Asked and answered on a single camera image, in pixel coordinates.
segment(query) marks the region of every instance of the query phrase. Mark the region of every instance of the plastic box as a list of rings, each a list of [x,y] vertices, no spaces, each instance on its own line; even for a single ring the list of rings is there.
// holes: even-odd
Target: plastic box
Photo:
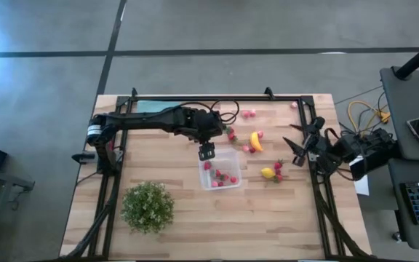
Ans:
[[[200,181],[204,190],[218,190],[236,188],[242,184],[242,174],[240,173],[238,152],[234,149],[216,149],[215,158],[208,160],[211,162],[211,169],[205,170],[204,163],[199,161]],[[213,181],[219,182],[220,179],[214,176],[215,171],[219,170],[222,174],[228,175],[229,179],[224,182],[224,186],[213,187]],[[231,177],[236,177],[237,182],[231,183]]]

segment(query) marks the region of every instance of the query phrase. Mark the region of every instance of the concrete floor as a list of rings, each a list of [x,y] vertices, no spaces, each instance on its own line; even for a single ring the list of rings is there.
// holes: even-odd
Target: concrete floor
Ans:
[[[118,6],[0,0],[0,52],[105,51]],[[116,49],[337,47],[419,47],[419,1],[128,0]],[[351,127],[347,98],[379,87],[379,69],[413,55],[115,57],[105,94],[332,93]],[[79,168],[71,155],[82,149],[104,61],[0,58],[0,149],[11,156],[7,172],[36,181],[17,211],[5,211],[0,261],[57,257]],[[374,105],[382,92],[353,100]],[[389,238],[392,212],[363,212],[375,255],[419,261],[419,250]]]

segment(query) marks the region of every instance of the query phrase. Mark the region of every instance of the lemon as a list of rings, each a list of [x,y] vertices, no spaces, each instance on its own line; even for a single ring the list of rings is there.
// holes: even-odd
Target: lemon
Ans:
[[[261,170],[261,175],[263,175],[263,177],[265,177],[267,179],[270,179],[270,178],[274,177],[276,175],[276,173],[271,168],[265,167]]]

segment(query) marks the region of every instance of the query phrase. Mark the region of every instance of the wooden table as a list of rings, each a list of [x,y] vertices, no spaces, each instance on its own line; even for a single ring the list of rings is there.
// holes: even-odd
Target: wooden table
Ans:
[[[116,95],[99,96],[95,114],[114,111],[116,98]],[[326,119],[324,128],[340,130],[332,96],[314,95],[314,102],[317,115]],[[110,259],[324,257],[308,165],[290,164],[293,155],[282,140],[282,136],[287,136],[301,143],[301,132],[289,126],[300,124],[298,110],[291,109],[288,102],[239,103],[241,110],[257,111],[255,118],[239,117],[232,125],[239,139],[247,140],[249,134],[257,130],[265,133],[262,139],[265,151],[255,154],[239,151],[243,178],[239,188],[203,190],[199,180],[198,144],[189,142],[186,137],[161,130],[128,132]],[[221,112],[235,109],[230,102],[220,103],[217,108]],[[213,138],[212,142],[217,148],[232,147],[224,135]],[[280,184],[267,182],[260,176],[260,170],[272,167],[277,159],[286,162],[282,169],[285,180]],[[94,172],[95,167],[96,164],[84,165],[79,179]],[[100,180],[101,176],[95,175],[76,188],[61,255],[70,252],[92,225]],[[145,180],[164,183],[175,198],[174,223],[160,234],[132,233],[119,216],[126,188]],[[360,248],[370,253],[354,183],[339,175],[333,175],[331,182],[340,222]],[[100,231],[98,250],[103,246],[104,228]],[[335,250],[330,226],[328,230]]]

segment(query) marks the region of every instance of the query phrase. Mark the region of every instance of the green plant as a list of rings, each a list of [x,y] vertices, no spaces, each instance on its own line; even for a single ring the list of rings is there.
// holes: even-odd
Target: green plant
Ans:
[[[174,199],[164,184],[147,181],[126,190],[121,217],[133,231],[158,233],[172,223],[173,210]]]

